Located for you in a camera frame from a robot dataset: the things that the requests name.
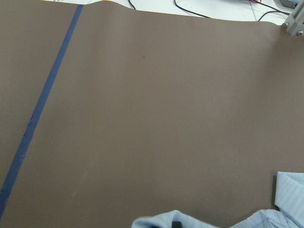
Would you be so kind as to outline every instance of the light blue cloth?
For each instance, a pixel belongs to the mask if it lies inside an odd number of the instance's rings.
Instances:
[[[231,228],[304,228],[304,173],[278,172],[275,200],[280,211],[259,210]],[[216,228],[178,210],[139,218],[132,228],[171,228],[173,221],[183,228]]]

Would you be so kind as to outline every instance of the blue line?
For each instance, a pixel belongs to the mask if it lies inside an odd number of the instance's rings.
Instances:
[[[39,100],[36,104],[36,107],[34,109],[33,115],[29,121],[29,124],[25,130],[25,133],[22,137],[22,140],[20,142],[19,148],[16,152],[16,155],[14,157],[14,160],[10,166],[9,172],[6,176],[6,179],[3,183],[2,189],[0,191],[0,221],[3,215],[3,212],[5,210],[6,203],[10,197],[10,193],[14,187],[14,183],[16,181],[19,169],[23,163],[23,160],[25,158],[25,155],[27,153],[27,150],[29,148],[30,141],[32,139],[32,136],[35,132],[36,126],[38,124],[39,118],[41,116],[41,113],[43,111],[44,105],[47,102],[48,95],[51,91],[52,85],[54,83],[54,80],[56,78],[57,72],[60,68],[60,65],[62,63],[62,60],[65,56],[68,44],[71,40],[71,37],[73,35],[76,23],[79,19],[81,10],[83,8],[83,5],[78,5],[77,9],[75,11],[75,14],[72,18],[71,24],[66,32],[66,36],[61,44],[60,50],[57,54],[57,57],[55,59],[55,62],[49,72],[49,75],[47,77],[46,83],[44,84],[44,87],[42,89],[42,92],[40,94]]]

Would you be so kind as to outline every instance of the blue tape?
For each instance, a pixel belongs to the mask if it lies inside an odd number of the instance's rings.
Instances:
[[[34,109],[33,115],[29,121],[29,124],[25,130],[25,133],[22,137],[22,140],[20,142],[19,148],[16,152],[16,155],[14,157],[14,160],[10,166],[9,172],[6,176],[6,179],[3,183],[3,187],[0,191],[0,221],[3,215],[3,212],[5,210],[6,202],[8,201],[10,197],[10,193],[14,187],[14,183],[16,181],[19,169],[23,163],[23,160],[25,158],[25,155],[27,153],[27,150],[29,148],[30,141],[32,139],[32,136],[35,132],[36,126],[38,124],[39,118],[41,116],[41,113],[43,111],[44,105],[47,102],[48,95],[51,91],[51,88],[53,86],[54,80],[56,78],[57,72],[60,68],[60,65],[62,63],[62,60],[65,56],[68,44],[71,40],[71,37],[73,35],[76,23],[79,19],[80,13],[82,11],[83,5],[78,5],[76,12],[72,18],[71,24],[66,32],[66,36],[61,44],[60,50],[57,54],[57,57],[55,59],[55,62],[49,72],[49,75],[47,77],[46,83],[42,89],[42,92],[40,94],[39,100],[36,104],[36,107]]]

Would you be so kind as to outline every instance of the metal bracket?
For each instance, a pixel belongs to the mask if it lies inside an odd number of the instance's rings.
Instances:
[[[289,14],[283,24],[290,35],[301,36],[304,32],[304,0]]]

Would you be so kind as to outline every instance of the brown mat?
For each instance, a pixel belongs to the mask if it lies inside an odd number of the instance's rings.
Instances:
[[[76,6],[4,0],[0,7],[0,188]]]
[[[268,22],[84,7],[1,227],[229,227],[303,172],[304,40]]]

